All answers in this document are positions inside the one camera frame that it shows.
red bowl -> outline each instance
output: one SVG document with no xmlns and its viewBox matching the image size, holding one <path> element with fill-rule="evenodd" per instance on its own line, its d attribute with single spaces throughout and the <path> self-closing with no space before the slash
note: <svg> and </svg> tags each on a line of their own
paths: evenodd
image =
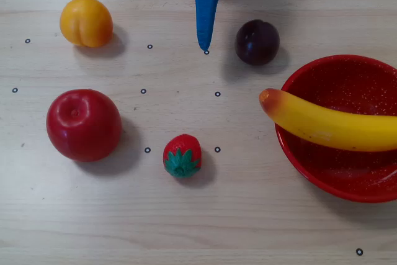
<svg viewBox="0 0 397 265">
<path fill-rule="evenodd" d="M 315 60 L 296 71 L 282 90 L 343 112 L 397 115 L 397 70 L 367 57 Z M 397 199 L 397 150 L 337 150 L 304 141 L 278 125 L 276 132 L 294 167 L 324 191 L 356 202 Z"/>
</svg>

plum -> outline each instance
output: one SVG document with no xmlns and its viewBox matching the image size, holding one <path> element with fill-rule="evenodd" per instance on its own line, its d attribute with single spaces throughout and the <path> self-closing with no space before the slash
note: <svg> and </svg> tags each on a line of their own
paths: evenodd
<svg viewBox="0 0 397 265">
<path fill-rule="evenodd" d="M 280 47 L 280 35 L 272 24 L 252 20 L 238 31 L 234 47 L 237 55 L 245 63 L 261 66 L 276 56 Z"/>
</svg>

toy banana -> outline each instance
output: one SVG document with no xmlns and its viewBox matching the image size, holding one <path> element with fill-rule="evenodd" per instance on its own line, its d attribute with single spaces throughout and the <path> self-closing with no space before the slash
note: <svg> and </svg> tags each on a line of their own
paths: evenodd
<svg viewBox="0 0 397 265">
<path fill-rule="evenodd" d="M 276 89 L 264 90 L 259 100 L 276 124 L 315 144 L 350 151 L 397 149 L 397 117 L 339 112 Z"/>
</svg>

blue handle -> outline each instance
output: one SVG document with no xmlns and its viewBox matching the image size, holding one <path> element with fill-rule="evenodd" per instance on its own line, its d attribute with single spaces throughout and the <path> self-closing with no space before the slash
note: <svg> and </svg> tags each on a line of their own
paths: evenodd
<svg viewBox="0 0 397 265">
<path fill-rule="evenodd" d="M 216 6 L 219 0 L 196 0 L 197 38 L 200 48 L 210 48 Z"/>
</svg>

strawberry leaves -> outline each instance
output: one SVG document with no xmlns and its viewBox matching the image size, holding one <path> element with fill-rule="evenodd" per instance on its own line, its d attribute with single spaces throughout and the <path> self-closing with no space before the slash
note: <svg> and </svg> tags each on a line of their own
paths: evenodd
<svg viewBox="0 0 397 265">
<path fill-rule="evenodd" d="M 192 158 L 193 151 L 190 149 L 184 155 L 182 155 L 180 148 L 177 149 L 175 155 L 168 151 L 168 159 L 165 160 L 167 172 L 176 178 L 193 176 L 200 169 L 196 168 L 200 160 L 192 161 Z"/>
</svg>

